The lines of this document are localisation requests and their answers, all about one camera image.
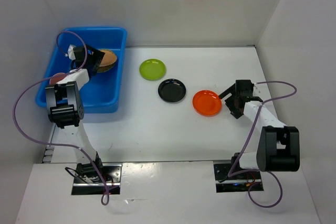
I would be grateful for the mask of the bamboo woven round tray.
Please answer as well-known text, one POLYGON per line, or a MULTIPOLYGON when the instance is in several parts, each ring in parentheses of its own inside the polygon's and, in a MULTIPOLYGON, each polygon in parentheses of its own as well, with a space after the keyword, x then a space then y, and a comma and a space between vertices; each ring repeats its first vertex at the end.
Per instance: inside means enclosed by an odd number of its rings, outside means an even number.
POLYGON ((111 67, 100 67, 100 66, 99 66, 99 68, 98 68, 98 70, 97 70, 97 73, 107 72, 107 71, 111 70, 111 69, 114 67, 114 65, 111 66, 111 67))

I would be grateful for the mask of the orange plastic plate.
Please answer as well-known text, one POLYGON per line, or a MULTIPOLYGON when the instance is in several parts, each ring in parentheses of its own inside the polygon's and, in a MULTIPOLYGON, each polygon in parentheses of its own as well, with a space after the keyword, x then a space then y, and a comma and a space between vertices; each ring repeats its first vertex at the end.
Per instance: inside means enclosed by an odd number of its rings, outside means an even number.
POLYGON ((202 116, 215 116, 222 109, 222 101, 219 96, 211 90, 201 90, 193 96, 193 108, 202 116))

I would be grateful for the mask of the pink plastic cup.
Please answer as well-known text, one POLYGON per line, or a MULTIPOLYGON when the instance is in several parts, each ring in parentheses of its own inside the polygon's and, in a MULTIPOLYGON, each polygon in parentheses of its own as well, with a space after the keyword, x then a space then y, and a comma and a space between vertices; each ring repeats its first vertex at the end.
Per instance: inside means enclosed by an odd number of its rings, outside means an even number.
POLYGON ((63 72, 56 73, 50 78, 49 84, 54 85, 57 82, 61 81, 65 76, 66 74, 63 72))

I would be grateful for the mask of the orange-brown woven round tray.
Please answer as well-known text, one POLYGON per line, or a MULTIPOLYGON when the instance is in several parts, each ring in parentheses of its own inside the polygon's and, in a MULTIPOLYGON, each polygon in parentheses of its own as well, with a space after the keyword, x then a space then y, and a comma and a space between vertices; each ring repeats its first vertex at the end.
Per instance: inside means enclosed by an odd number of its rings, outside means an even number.
POLYGON ((104 53, 104 56, 102 58, 100 67, 111 67, 116 63, 118 57, 113 51, 101 50, 101 52, 104 53))

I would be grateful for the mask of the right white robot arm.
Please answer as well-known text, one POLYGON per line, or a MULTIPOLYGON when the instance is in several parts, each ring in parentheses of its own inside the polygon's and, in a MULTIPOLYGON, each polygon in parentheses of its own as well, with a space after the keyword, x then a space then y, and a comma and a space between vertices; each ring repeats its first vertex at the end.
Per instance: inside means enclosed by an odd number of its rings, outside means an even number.
POLYGON ((225 105, 231 115, 239 119, 250 119, 252 126, 241 151, 235 154, 228 176, 243 178, 249 171, 260 172, 296 172, 300 167, 300 136, 295 126, 288 126, 275 117, 266 107, 266 103, 291 97, 297 88, 284 81, 236 80, 235 83, 219 95, 225 98, 225 105), (260 84, 285 84, 293 91, 267 100, 254 95, 254 87, 260 84))

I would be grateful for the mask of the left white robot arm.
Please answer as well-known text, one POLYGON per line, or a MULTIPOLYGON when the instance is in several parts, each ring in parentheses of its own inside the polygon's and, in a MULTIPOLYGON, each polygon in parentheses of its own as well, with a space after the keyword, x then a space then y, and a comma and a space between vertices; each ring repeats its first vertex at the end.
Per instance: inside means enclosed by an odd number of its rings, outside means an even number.
POLYGON ((98 182, 105 170, 83 126, 85 112, 80 89, 97 74, 104 52, 89 45, 70 45, 67 56, 71 60, 69 74, 54 74, 45 87, 48 117, 65 134, 67 144, 76 146, 77 174, 98 182))

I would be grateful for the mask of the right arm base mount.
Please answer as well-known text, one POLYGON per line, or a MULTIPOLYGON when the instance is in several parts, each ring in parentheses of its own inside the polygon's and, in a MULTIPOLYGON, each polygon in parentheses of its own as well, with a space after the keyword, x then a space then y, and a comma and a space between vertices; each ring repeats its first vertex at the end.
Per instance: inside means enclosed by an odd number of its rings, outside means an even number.
POLYGON ((228 177, 228 172, 232 164, 230 160, 213 163, 215 185, 217 193, 246 192, 251 187, 251 191, 263 191, 260 172, 246 172, 233 177, 228 177))

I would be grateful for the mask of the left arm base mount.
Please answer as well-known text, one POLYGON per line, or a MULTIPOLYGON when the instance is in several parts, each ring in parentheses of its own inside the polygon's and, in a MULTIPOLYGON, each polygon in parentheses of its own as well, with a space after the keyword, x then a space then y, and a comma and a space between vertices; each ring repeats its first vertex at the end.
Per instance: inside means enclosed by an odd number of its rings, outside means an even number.
MULTIPOLYGON (((80 173, 79 168, 65 167, 65 171, 73 178, 72 195, 102 195, 105 192, 104 184, 98 175, 84 175, 80 173)), ((122 164, 105 163, 102 167, 102 177, 110 195, 120 194, 121 172, 122 164)))

